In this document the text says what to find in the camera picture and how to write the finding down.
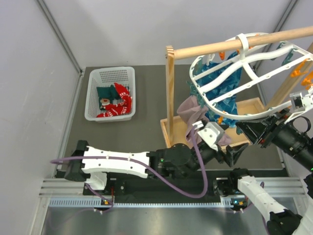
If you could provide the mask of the white clip hanger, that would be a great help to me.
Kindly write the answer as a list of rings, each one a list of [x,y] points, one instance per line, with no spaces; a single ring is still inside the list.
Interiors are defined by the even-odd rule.
[[[227,60],[231,60],[239,54],[240,52],[236,51],[230,54]],[[283,55],[285,55],[286,58],[284,59],[281,66],[284,66],[292,61],[298,61],[298,64],[293,65],[296,66],[296,68],[291,73],[292,76],[300,76],[302,74],[300,67],[304,65],[306,62],[311,62],[313,60],[311,59],[309,61],[306,61],[305,59],[303,59],[302,53],[300,53],[296,48],[290,49],[287,53]],[[202,58],[201,59],[196,58],[189,69],[190,79],[196,90],[196,95],[201,98],[201,104],[208,107],[209,116],[213,118],[214,121],[217,121],[217,119],[220,117],[223,117],[225,120],[231,122],[242,120],[256,120],[259,118],[268,117],[274,114],[275,112],[281,111],[282,109],[291,106],[291,101],[286,101],[282,104],[271,106],[267,110],[257,114],[247,113],[244,115],[239,115],[237,111],[237,105],[235,103],[235,98],[237,94],[229,98],[225,99],[221,98],[228,92],[232,92],[235,89],[239,88],[240,86],[245,85],[251,81],[250,76],[247,74],[244,68],[239,68],[236,71],[232,72],[230,75],[226,76],[226,80],[222,84],[206,92],[204,96],[201,96],[201,93],[197,91],[198,87],[204,87],[205,85],[208,85],[211,82],[217,81],[218,78],[224,75],[227,71],[230,71],[231,67],[234,66],[234,63],[229,63],[228,65],[223,66],[222,63],[212,62],[214,56],[215,56],[214,54],[209,54],[207,57],[206,64],[203,65],[198,72],[194,72],[194,69],[195,66],[202,61]]]

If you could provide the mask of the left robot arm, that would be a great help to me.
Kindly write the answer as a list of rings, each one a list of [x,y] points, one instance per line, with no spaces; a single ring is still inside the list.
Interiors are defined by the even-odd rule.
[[[123,153],[97,149],[88,146],[86,141],[79,141],[67,163],[65,179],[84,182],[98,172],[131,174],[143,179],[154,178],[156,174],[171,178],[188,177],[200,170],[200,160],[207,164],[216,159],[234,166],[247,147],[248,143],[243,143],[235,147],[228,145],[225,151],[220,148],[214,150],[201,141],[193,148],[178,143],[156,151]]]

